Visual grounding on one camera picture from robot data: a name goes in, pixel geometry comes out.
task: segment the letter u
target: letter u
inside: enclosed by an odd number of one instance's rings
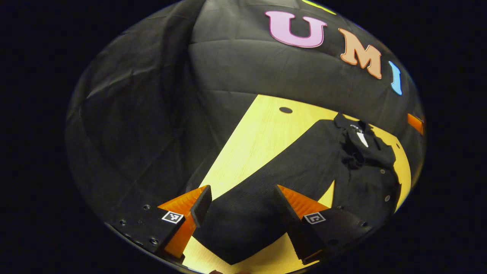
[[[323,27],[327,24],[318,19],[303,17],[309,23],[309,36],[299,37],[291,33],[291,19],[296,16],[282,11],[268,11],[269,29],[272,37],[277,41],[301,48],[316,48],[324,41]]]

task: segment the orange object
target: orange object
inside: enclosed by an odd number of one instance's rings
[[[164,248],[167,253],[173,255],[176,258],[181,258],[181,256],[183,255],[183,251],[186,248],[187,243],[189,242],[189,239],[196,229],[196,224],[194,223],[193,216],[191,215],[190,210],[206,187],[207,185],[197,188],[158,206],[158,208],[160,209],[183,214],[186,218],[176,234],[174,234],[174,237],[172,237],[172,239]]]
[[[299,219],[302,219],[304,215],[311,213],[320,212],[329,209],[329,207],[324,206],[317,201],[304,196],[296,191],[285,188],[281,185],[277,185],[281,192],[286,197],[287,201],[298,215]]]
[[[408,123],[415,128],[421,135],[424,134],[424,122],[416,116],[408,113]]]

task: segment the wooden table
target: wooden table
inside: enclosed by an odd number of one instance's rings
[[[281,107],[290,108],[293,112],[284,113],[279,110]],[[218,198],[281,153],[316,121],[333,120],[336,115],[336,111],[314,105],[258,95],[225,144],[201,186],[210,185],[213,199]],[[409,163],[395,136],[374,126],[372,129],[386,144],[392,146],[396,156],[394,169],[401,184],[398,209],[411,189]],[[332,205],[334,185],[333,182],[319,200],[327,207]],[[216,269],[223,274],[235,274],[242,270],[250,271],[252,274],[285,274],[316,263],[306,266],[302,264],[294,252],[287,233],[255,255],[234,265],[229,265],[218,258],[193,237],[184,255],[185,266],[203,273]]]

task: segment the black background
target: black background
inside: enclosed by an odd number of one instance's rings
[[[176,273],[110,232],[71,178],[64,119],[77,79],[112,39],[176,1],[2,2],[2,253],[8,273]],[[394,52],[428,130],[417,187],[375,235],[312,273],[487,273],[480,246],[485,98],[480,1],[344,1],[325,6]]]

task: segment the orange letter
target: orange letter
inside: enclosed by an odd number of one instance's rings
[[[377,79],[381,79],[380,52],[371,45],[367,46],[367,49],[364,49],[362,43],[360,43],[357,36],[353,35],[353,33],[342,28],[339,28],[338,30],[345,36],[345,53],[340,55],[341,59],[351,65],[356,65],[357,60],[355,59],[355,54],[357,54],[360,66],[365,68],[365,66],[370,63],[367,67],[367,71]]]

